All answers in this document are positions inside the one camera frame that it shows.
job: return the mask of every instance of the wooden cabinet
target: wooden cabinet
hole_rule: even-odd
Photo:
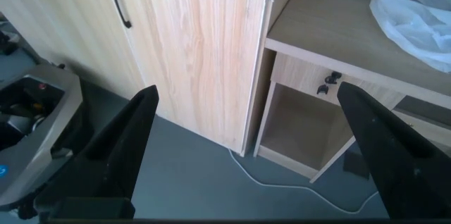
[[[368,92],[450,153],[451,77],[407,54],[381,31],[370,0],[289,0],[266,38],[277,51],[255,155],[314,182],[355,138],[336,93]],[[332,72],[329,92],[317,93]]]
[[[39,55],[126,98],[156,85],[159,116],[244,155],[269,86],[264,37],[286,1],[0,4]]]
[[[62,47],[55,42],[51,21],[38,0],[0,0],[0,11],[41,57],[63,62]]]
[[[123,0],[157,113],[241,152],[265,0]]]
[[[123,97],[144,87],[113,0],[39,0],[76,73]]]

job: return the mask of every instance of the desk drawer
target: desk drawer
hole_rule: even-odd
[[[337,79],[336,85],[327,84],[327,94],[324,92],[317,94],[318,88],[325,84],[326,77],[331,76],[332,72],[333,70],[323,66],[277,53],[271,80],[336,105],[340,105],[337,91],[343,81],[361,87],[389,109],[392,109],[404,98],[404,95],[399,92],[345,74]]]
[[[392,112],[446,154],[451,154],[450,109],[407,96]]]

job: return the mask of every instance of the wood grain surface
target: wood grain surface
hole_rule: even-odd
[[[158,115],[242,151],[265,0],[123,0]]]
[[[77,74],[125,98],[144,87],[113,0],[39,1]]]
[[[64,63],[64,47],[38,0],[0,0],[0,11],[42,58]]]
[[[370,0],[290,0],[266,47],[451,108],[451,75],[434,70],[389,40]]]
[[[356,77],[351,77],[344,73],[337,80],[336,85],[328,85],[329,90],[327,94],[317,94],[318,87],[325,84],[324,79],[331,75],[332,72],[333,70],[323,66],[277,53],[271,80],[336,105],[340,105],[337,92],[341,82],[348,82],[362,88],[389,109],[394,108],[405,97],[405,94]]]

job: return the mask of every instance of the open shelf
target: open shelf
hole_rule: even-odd
[[[279,84],[274,92],[258,155],[313,179],[352,137],[341,108]]]
[[[451,75],[389,40],[370,1],[289,0],[265,47],[451,108]]]

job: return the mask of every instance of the black door handle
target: black door handle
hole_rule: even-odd
[[[114,0],[114,3],[116,4],[116,8],[117,8],[118,11],[119,11],[119,15],[121,16],[122,23],[124,24],[124,26],[125,26],[126,28],[131,28],[131,27],[132,27],[132,23],[131,23],[129,20],[125,20],[125,19],[124,19],[124,15],[122,14],[121,9],[119,8],[118,0]]]

